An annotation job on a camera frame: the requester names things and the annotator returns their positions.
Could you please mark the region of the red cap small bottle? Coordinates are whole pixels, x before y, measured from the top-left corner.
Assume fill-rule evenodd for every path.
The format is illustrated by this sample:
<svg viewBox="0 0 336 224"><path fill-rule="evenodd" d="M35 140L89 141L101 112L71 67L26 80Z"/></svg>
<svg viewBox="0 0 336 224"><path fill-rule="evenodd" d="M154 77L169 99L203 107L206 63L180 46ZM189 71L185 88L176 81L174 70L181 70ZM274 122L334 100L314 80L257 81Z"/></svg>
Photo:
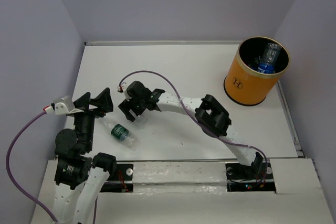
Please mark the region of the red cap small bottle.
<svg viewBox="0 0 336 224"><path fill-rule="evenodd" d="M262 58L261 55L254 57L254 58L250 61L249 65L248 65L249 68L251 68L251 69L257 69L258 66L259 66L259 64L260 64L261 58Z"/></svg>

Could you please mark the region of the green label plastic bottle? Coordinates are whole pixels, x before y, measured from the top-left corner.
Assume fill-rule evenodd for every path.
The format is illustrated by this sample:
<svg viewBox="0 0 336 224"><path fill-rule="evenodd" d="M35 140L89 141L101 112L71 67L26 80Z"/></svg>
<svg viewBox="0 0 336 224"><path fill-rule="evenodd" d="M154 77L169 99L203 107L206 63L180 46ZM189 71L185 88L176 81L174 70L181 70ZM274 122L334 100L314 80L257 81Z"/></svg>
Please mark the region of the green label plastic bottle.
<svg viewBox="0 0 336 224"><path fill-rule="evenodd" d="M135 151L139 146L139 139L125 126L113 119L102 119L101 124L104 130L118 143Z"/></svg>

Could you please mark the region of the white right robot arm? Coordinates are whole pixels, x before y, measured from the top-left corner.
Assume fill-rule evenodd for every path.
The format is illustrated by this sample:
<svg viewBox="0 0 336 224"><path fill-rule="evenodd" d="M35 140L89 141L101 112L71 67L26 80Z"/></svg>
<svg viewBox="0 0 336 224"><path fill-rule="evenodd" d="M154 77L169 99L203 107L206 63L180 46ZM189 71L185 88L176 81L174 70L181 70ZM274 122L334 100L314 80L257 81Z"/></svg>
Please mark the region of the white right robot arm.
<svg viewBox="0 0 336 224"><path fill-rule="evenodd" d="M163 89L151 91L140 81L133 81L131 84L121 82L118 92L125 97L118 107L127 120L134 122L146 110L187 115L206 135L218 139L228 147L246 177L253 178L262 172L263 162L266 160L262 151L228 136L227 131L232 125L229 113L212 95L186 98L177 93L167 93Z"/></svg>

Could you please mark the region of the clear plastic bottle no label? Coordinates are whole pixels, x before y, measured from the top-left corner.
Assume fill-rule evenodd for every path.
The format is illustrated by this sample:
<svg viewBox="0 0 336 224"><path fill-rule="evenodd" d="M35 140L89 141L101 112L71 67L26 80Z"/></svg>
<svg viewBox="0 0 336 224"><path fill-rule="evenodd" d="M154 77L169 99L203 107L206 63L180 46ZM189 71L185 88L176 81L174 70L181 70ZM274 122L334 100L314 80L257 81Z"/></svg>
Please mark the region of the clear plastic bottle no label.
<svg viewBox="0 0 336 224"><path fill-rule="evenodd" d="M148 121L148 118L145 114L137 115L135 118L135 122L139 127L145 126L146 122Z"/></svg>

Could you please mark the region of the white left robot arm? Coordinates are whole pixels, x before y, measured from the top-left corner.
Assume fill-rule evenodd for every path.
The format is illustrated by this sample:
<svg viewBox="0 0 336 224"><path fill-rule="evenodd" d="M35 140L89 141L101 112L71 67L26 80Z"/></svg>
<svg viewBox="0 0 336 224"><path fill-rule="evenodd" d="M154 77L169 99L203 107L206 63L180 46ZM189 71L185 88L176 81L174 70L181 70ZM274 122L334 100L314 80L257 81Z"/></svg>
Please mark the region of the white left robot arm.
<svg viewBox="0 0 336 224"><path fill-rule="evenodd" d="M55 139L55 222L86 223L103 184L116 174L115 156L86 156L92 151L95 120L113 111L110 89L105 88L95 98L90 92L75 101L62 97L51 106L56 115L74 120L73 128L61 130Z"/></svg>

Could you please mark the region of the blue label bottle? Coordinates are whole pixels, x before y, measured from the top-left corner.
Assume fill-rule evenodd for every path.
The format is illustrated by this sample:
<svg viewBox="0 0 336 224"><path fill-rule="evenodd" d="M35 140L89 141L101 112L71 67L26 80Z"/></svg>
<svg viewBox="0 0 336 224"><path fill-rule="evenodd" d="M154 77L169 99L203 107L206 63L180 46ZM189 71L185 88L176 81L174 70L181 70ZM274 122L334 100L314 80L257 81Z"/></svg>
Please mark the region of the blue label bottle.
<svg viewBox="0 0 336 224"><path fill-rule="evenodd" d="M276 43L268 43L259 61L257 71L264 74L275 73L275 64L281 53L282 47Z"/></svg>

